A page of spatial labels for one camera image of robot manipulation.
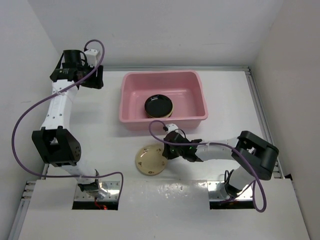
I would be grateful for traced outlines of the lime green plate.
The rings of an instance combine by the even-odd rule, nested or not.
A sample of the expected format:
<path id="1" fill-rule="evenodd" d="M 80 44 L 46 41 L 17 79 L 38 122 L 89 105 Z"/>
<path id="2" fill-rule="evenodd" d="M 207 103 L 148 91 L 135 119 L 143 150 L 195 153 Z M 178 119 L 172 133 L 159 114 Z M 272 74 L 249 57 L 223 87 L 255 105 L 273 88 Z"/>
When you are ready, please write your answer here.
<path id="1" fill-rule="evenodd" d="M 169 112 L 169 113 L 148 113 L 148 112 L 145 112 L 146 116 L 148 118 L 170 118 L 173 114 L 173 112 Z"/>

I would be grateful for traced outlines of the black plate front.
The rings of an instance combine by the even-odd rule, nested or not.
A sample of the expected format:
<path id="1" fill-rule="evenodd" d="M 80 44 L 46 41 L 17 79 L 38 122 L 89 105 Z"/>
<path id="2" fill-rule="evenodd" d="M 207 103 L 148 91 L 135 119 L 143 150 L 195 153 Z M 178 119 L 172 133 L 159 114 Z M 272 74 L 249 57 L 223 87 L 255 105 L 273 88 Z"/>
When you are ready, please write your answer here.
<path id="1" fill-rule="evenodd" d="M 163 94 L 152 95 L 144 103 L 144 110 L 149 118 L 169 118 L 173 109 L 172 100 Z"/>

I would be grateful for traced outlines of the cream floral plate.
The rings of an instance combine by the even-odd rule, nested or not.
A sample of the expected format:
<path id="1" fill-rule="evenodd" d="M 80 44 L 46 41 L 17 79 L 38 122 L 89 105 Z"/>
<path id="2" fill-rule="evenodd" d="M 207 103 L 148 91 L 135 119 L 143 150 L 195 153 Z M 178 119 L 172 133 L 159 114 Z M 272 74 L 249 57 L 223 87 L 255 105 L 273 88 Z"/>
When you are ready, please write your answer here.
<path id="1" fill-rule="evenodd" d="M 135 165 L 140 173 L 156 176 L 167 166 L 168 160 L 163 156 L 162 144 L 150 144 L 142 147 L 135 156 Z"/>

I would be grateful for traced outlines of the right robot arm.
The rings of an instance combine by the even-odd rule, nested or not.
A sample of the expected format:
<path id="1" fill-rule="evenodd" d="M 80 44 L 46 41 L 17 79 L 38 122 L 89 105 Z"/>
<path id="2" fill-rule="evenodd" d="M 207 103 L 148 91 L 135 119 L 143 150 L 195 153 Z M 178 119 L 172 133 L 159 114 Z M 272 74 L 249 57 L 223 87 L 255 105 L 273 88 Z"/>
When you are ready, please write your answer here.
<path id="1" fill-rule="evenodd" d="M 162 155 L 168 160 L 181 157 L 192 163 L 234 160 L 239 164 L 237 169 L 227 173 L 217 188 L 222 200 L 235 199 L 253 181 L 268 181 L 272 177 L 279 149 L 250 131 L 244 130 L 238 137 L 223 141 L 205 142 L 202 139 L 188 140 L 174 124 L 163 129 L 166 136 Z"/>

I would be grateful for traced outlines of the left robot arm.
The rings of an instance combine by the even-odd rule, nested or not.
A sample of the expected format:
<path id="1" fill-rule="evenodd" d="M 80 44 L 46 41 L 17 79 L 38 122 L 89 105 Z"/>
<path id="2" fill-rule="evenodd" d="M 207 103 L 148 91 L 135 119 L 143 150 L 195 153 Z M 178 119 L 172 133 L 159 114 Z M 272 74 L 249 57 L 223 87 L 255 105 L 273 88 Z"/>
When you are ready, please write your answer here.
<path id="1" fill-rule="evenodd" d="M 70 132 L 72 105 L 79 90 L 73 84 L 97 66 L 100 55 L 96 49 L 63 51 L 50 75 L 54 97 L 40 130 L 33 131 L 31 138 L 44 163 L 73 175 L 82 192 L 102 200 L 108 195 L 107 185 L 97 178 L 98 171 L 81 158 L 81 145 Z"/>

